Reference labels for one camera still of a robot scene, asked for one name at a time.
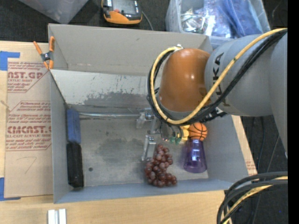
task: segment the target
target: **purple plastic cup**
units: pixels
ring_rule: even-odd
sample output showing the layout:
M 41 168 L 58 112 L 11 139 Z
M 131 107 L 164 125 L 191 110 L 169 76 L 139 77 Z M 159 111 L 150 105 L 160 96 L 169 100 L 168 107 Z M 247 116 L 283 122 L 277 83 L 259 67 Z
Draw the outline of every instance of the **purple plastic cup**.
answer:
M 206 156 L 203 142 L 188 139 L 184 150 L 184 169 L 190 173 L 202 173 L 206 171 Z

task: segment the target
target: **black floor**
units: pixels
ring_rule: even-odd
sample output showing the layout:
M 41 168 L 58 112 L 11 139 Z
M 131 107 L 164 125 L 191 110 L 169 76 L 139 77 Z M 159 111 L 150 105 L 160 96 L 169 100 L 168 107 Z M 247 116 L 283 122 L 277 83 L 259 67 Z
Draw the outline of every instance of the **black floor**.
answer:
M 165 30 L 165 15 L 170 0 L 139 0 L 156 31 Z M 263 0 L 272 29 L 288 27 L 288 0 Z M 48 23 L 57 23 L 18 0 L 0 0 L 0 40 L 48 42 Z M 107 26 L 100 12 L 100 0 L 89 0 L 69 24 Z M 136 29 L 150 30 L 144 19 Z M 243 117 L 259 173 L 287 171 L 285 150 L 272 116 Z M 289 223 L 288 189 L 269 191 L 249 200 L 235 214 L 235 224 Z

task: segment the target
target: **blue sponge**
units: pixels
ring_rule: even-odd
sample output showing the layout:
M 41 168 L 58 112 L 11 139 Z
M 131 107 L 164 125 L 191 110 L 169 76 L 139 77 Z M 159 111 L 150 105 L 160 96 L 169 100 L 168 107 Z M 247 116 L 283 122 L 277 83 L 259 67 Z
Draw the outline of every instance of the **blue sponge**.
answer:
M 81 143 L 81 130 L 79 113 L 75 109 L 68 109 L 67 119 L 67 139 L 71 143 Z

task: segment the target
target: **gray cardboard box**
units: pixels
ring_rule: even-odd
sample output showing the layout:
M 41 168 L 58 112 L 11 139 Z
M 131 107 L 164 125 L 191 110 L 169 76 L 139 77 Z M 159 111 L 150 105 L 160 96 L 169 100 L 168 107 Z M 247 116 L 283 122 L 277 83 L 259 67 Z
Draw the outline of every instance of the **gray cardboard box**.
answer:
M 168 171 L 178 183 L 157 188 L 145 182 L 141 157 L 152 122 L 137 127 L 136 120 L 150 107 L 147 75 L 157 56 L 177 44 L 212 52 L 205 35 L 60 24 L 48 28 L 56 39 L 50 70 L 54 203 L 222 190 L 254 174 L 241 120 L 228 115 L 206 124 L 206 172 L 185 172 L 183 145 L 156 135 L 157 143 L 173 153 Z M 80 190 L 68 184 L 66 107 L 80 112 L 85 183 Z

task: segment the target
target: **orange clip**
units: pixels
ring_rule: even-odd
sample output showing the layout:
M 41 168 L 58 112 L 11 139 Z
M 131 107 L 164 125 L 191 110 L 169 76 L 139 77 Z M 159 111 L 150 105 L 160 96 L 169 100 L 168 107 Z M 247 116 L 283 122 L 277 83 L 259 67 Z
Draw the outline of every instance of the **orange clip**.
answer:
M 54 62 L 52 60 L 52 54 L 53 54 L 54 48 L 55 48 L 55 44 L 54 43 L 55 43 L 55 38 L 53 36 L 51 36 L 50 37 L 50 42 L 49 42 L 49 52 L 43 53 L 42 50 L 41 50 L 41 48 L 39 47 L 39 45 L 36 42 L 33 42 L 33 44 L 36 47 L 36 50 L 37 50 L 38 54 L 42 57 L 44 66 L 48 70 L 52 69 L 54 67 Z

